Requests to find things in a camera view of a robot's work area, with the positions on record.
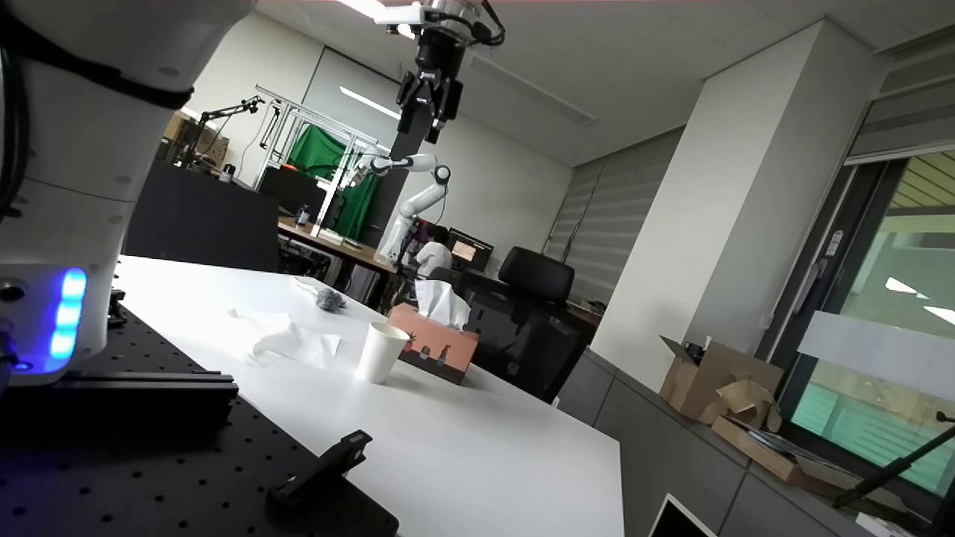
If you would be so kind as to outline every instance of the desk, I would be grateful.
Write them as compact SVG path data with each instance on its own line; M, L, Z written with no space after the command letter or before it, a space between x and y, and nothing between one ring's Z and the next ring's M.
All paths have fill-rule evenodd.
M367 245L341 245L341 240L329 240L329 239L324 239L324 236L310 236L307 227L298 227L298 224L291 220L291 218L280 218L280 220L279 220L279 236L292 239L292 240L303 240L303 245L318 248L318 249L325 249L325 252L331 252L331 257L337 257L337 258L343 258L343 261L370 267L370 270L377 273L377 282L373 282L373 288L370 288L370 294L367 294L367 305L373 305L373 306L382 302L382 293L388 288L388 279L397 273L395 261L388 261L386 257L380 257L377 248L367 248ZM341 273L334 278L334 288L347 288L350 273L353 273L350 267L341 270Z
M620 449L610 436L473 366L465 384L397 363L388 384L353 382L367 323L315 306L307 278L124 257L127 306L198 363L235 375L241 396L307 449L367 430L350 478L404 537L625 537ZM329 361L250 358L235 311L288 314L341 334Z

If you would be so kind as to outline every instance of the ceiling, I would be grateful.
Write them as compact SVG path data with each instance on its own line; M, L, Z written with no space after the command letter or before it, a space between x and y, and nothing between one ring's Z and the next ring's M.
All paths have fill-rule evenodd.
M495 0L509 45L473 50L462 117L561 164L586 164L688 123L703 81L832 17L885 50L955 23L955 0ZM259 12L400 81L415 42L337 0Z

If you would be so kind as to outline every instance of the white wall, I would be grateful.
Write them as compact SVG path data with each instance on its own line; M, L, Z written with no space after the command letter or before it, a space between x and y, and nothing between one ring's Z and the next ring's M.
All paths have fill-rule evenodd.
M649 388L661 388L673 363L661 334L688 336L700 315L700 331L738 343L773 306L786 278L780 266L794 258L868 100L861 81L838 73L867 70L858 61L868 66L868 54L841 54L861 45L831 33L822 23L803 30L704 82L594 336L594 352Z
M315 82L307 85L306 108L334 117L337 123L361 132L382 145L391 145L397 138L397 118L347 99L343 88L353 88L388 111L397 112L397 82L341 57L337 50L325 50Z
M449 164L453 179L446 218L438 218L441 202L422 218L495 245L486 273L500 270L515 245L532 249L543 248L570 185L570 167L512 142L470 118L449 123L441 139L435 145L426 142L425 152L434 152ZM429 181L429 173L409 176L397 206Z
M755 352L862 123L868 99L861 94L876 94L876 82L873 50L822 27L688 336Z
M198 81L195 99L186 108L195 112L210 108L231 108L241 99L250 99L256 93L256 82L303 100L310 73L319 66L319 57L319 42L250 12L222 42ZM267 118L267 111L253 117L241 112L232 117L224 127L224 138L231 138L227 161L240 164L240 176L244 185L253 185L267 167L267 152L256 145L256 133Z

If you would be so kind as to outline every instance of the brown box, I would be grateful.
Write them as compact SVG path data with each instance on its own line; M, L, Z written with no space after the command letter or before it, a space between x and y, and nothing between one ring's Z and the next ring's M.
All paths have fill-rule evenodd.
M203 133L203 139L198 145L198 154L203 161L210 161L213 167L222 167L227 161L227 154L231 154L231 138L207 138Z
M435 324L418 315L415 306L397 305L388 318L412 334L412 343L404 352L404 361L429 369L449 382L462 382L465 369L473 366L477 334L458 331L449 324Z
M704 409L703 419L713 424L717 418L731 414L738 424L768 425L770 412L773 393L752 379L741 379L717 390L717 400Z
M697 363L688 348L668 336L664 336L664 343L674 352L674 363L661 388L661 396L680 414L692 418L692 419L704 419L713 424L713 418L719 414L719 388L734 384L734 382L752 382L758 388L765 388L770 396L777 393L780 382L783 382L783 369L768 363L768 361L755 361L744 352L734 352L722 343L710 343L704 358Z
M171 142L180 139L186 123L192 123L192 118L183 111L177 111L162 138Z
M752 463L758 463L765 472L770 472L773 478L780 478L783 482L800 482L803 472L794 460L758 445L747 430L734 425L726 418L713 419L713 431L719 437L726 437L731 448L738 448L744 457L750 457Z

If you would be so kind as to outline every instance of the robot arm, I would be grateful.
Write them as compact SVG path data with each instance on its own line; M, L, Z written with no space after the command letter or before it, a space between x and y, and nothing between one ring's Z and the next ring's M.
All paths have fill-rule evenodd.
M0 366L15 384L106 346L164 123L250 3L0 0Z
M434 154L415 154L415 157L400 157L400 161L377 161L373 170L434 170L434 185L426 185L425 191L418 191L415 196L409 196L406 202L397 206L388 229L386 229L386 240L380 245L380 252L388 258L400 257L400 248L412 229L412 220L434 209L435 202L441 202L449 196L449 181L450 181L450 167L446 164L434 164Z
M500 47L504 45L504 23L491 0L425 0L415 5L388 5L377 23L406 30L418 42L415 66L404 76L397 105L404 117L397 132L415 127L415 112L425 108L429 117L426 139L435 142L441 124L458 118L458 108L462 99L462 82L458 81L465 47L483 45Z
M198 148L200 148L200 139L203 139L203 132L207 132L210 123L231 118L231 117L240 117L240 112L256 112L259 105L267 105L267 99L250 94L250 99L241 99L232 108L203 111L200 123L192 127L192 133L186 139L183 161L177 161L177 164L180 167L195 167L198 164Z

